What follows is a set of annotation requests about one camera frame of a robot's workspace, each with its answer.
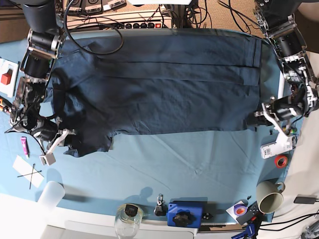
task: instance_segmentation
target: small black object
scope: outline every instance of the small black object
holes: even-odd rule
[[[315,197],[296,197],[294,200],[294,203],[296,204],[315,204],[315,202],[317,201],[317,198]]]
[[[166,216],[166,210],[165,210],[165,208],[163,207],[163,205],[161,205],[161,206],[157,205],[157,206],[155,207],[154,214],[155,214],[155,216],[157,216],[157,217]]]
[[[145,22],[141,23],[141,28],[147,28],[147,27],[148,25]]]
[[[139,208],[137,206],[134,206],[132,204],[126,204],[125,214],[129,217],[135,217],[138,213],[138,209]]]
[[[154,23],[150,22],[150,23],[148,24],[148,28],[154,28],[154,27],[155,27],[155,24],[154,24]]]
[[[201,218],[203,218],[203,219],[205,219],[205,220],[209,220],[209,219],[211,219],[212,217],[213,217],[213,215],[210,214],[210,213],[203,213],[203,215],[202,215]]]
[[[240,225],[244,225],[246,222],[251,220],[254,216],[260,213],[257,202],[254,202],[247,210],[247,212],[239,216],[236,220]]]
[[[175,217],[173,217],[173,222],[177,227],[186,228],[187,225],[191,224],[191,214],[187,212],[177,213]]]

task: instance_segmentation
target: pink marker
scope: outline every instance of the pink marker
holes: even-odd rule
[[[21,143],[23,147],[23,152],[26,158],[29,159],[29,148],[28,148],[28,143],[26,142],[26,137],[21,137]]]

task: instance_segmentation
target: red tape roll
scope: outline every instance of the red tape roll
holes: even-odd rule
[[[288,158],[284,155],[278,155],[275,158],[275,165],[277,168],[284,168],[288,164]]]

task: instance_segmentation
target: folded garment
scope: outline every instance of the folded garment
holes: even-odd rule
[[[62,118],[60,128],[77,131],[66,154],[108,151],[119,133],[247,129],[260,99],[260,39],[188,30],[124,31],[124,41],[120,51],[103,57],[65,42],[46,101]],[[120,44],[117,37],[78,42],[94,52]]]

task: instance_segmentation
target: white cup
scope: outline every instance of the white cup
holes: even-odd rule
[[[273,184],[269,181],[263,181],[257,185],[256,199],[259,211],[262,213],[273,213],[284,201],[282,192],[285,189],[283,182]]]

